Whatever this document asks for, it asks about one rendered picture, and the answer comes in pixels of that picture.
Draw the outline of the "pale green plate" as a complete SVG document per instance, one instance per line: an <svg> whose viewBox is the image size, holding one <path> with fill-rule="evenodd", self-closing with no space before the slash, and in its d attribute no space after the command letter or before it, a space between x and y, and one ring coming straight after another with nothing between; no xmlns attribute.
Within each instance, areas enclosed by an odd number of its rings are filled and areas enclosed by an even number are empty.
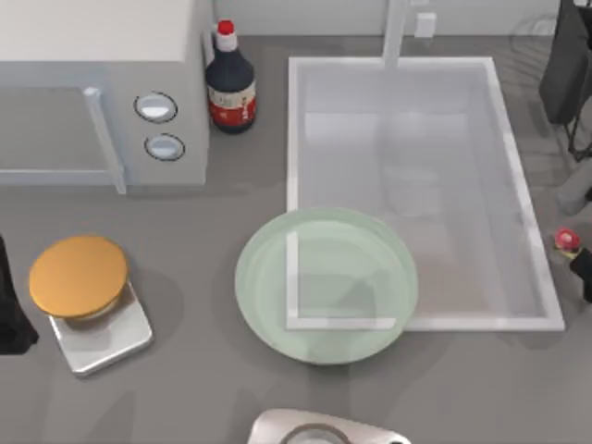
<svg viewBox="0 0 592 444"><path fill-rule="evenodd" d="M315 365L382 352L418 304L405 243L377 218L345 208L300 209L265 223L238 257L234 290L259 340Z"/></svg>

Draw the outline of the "small white microwave knob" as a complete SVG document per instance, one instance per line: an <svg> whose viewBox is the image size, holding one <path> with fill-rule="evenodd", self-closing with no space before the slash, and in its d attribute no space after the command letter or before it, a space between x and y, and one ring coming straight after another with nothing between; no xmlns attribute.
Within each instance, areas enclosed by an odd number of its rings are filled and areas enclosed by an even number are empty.
<svg viewBox="0 0 592 444"><path fill-rule="evenodd" d="M183 141L168 133L161 133L147 138L143 143L143 147L148 155L161 162L175 162L186 151Z"/></svg>

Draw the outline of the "dark bottle with red cap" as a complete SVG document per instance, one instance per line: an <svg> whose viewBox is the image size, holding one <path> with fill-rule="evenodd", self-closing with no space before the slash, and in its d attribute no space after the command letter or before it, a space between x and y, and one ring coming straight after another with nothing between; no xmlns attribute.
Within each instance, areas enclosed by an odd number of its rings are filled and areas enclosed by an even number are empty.
<svg viewBox="0 0 592 444"><path fill-rule="evenodd" d="M217 23L214 53L205 70L210 118L219 130L239 134L254 123L256 87L253 65L241 53L230 19Z"/></svg>

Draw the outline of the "pale microwave oven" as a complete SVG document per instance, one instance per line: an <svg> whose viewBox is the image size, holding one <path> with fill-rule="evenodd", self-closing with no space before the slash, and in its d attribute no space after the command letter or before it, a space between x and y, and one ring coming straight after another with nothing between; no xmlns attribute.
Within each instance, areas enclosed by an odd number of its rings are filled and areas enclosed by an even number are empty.
<svg viewBox="0 0 592 444"><path fill-rule="evenodd" d="M136 187L204 184L209 149L204 64L210 0L0 0L0 87L98 88L113 144ZM136 97L169 95L174 119L139 117ZM161 162L143 143L161 133L185 144Z"/></svg>

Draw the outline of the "white sink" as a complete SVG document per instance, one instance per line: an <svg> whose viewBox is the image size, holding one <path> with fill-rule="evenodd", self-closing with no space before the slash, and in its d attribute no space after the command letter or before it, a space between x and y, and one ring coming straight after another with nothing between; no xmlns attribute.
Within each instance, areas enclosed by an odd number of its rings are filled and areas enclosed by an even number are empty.
<svg viewBox="0 0 592 444"><path fill-rule="evenodd" d="M411 331L562 331L563 315L489 57L293 57L290 210L375 216L419 275Z"/></svg>

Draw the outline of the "large white microwave knob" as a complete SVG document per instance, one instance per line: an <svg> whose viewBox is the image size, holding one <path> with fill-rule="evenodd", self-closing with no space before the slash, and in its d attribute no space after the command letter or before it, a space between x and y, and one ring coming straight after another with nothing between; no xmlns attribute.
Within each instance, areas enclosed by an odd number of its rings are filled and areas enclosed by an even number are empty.
<svg viewBox="0 0 592 444"><path fill-rule="evenodd" d="M176 102L163 92L151 92L138 96L134 100L133 107L139 117L154 124L171 121L178 113Z"/></svg>

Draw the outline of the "tall white tap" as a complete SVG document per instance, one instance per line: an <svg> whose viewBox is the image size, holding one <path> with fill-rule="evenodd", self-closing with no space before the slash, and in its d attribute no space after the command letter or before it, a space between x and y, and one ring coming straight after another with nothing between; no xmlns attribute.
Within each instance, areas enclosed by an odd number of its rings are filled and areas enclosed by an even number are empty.
<svg viewBox="0 0 592 444"><path fill-rule="evenodd" d="M387 19L382 51L382 62L385 70L393 70L398 66L410 3L411 0L387 1Z"/></svg>

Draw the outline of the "silver scale with orange plate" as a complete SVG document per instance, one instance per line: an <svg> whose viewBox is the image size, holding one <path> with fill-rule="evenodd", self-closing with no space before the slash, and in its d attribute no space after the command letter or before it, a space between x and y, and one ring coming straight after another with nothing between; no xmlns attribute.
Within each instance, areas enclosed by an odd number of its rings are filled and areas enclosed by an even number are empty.
<svg viewBox="0 0 592 444"><path fill-rule="evenodd" d="M53 329L70 371L87 376L148 346L154 332L114 241L58 240L34 261L29 293Z"/></svg>

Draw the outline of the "glass microwave door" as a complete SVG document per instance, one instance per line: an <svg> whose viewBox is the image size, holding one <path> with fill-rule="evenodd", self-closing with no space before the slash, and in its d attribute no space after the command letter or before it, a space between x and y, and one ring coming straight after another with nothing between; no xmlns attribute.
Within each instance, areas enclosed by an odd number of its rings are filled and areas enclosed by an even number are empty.
<svg viewBox="0 0 592 444"><path fill-rule="evenodd" d="M0 186L108 185L81 89L0 87Z"/></svg>

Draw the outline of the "small dark red-capped bottle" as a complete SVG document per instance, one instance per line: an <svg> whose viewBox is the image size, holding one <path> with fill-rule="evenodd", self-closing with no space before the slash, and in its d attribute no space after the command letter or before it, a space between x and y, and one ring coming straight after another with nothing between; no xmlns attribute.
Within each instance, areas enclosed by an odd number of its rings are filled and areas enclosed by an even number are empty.
<svg viewBox="0 0 592 444"><path fill-rule="evenodd" d="M554 235L554 249L568 259L570 270L583 282L583 299L592 304L592 251L569 228L559 228Z"/></svg>

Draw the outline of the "white wall socket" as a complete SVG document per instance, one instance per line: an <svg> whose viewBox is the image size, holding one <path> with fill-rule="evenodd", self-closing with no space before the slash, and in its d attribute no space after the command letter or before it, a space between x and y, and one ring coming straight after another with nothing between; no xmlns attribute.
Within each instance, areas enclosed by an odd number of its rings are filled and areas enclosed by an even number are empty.
<svg viewBox="0 0 592 444"><path fill-rule="evenodd" d="M418 39L431 39L437 28L438 16L434 12L422 12L416 16L414 37Z"/></svg>

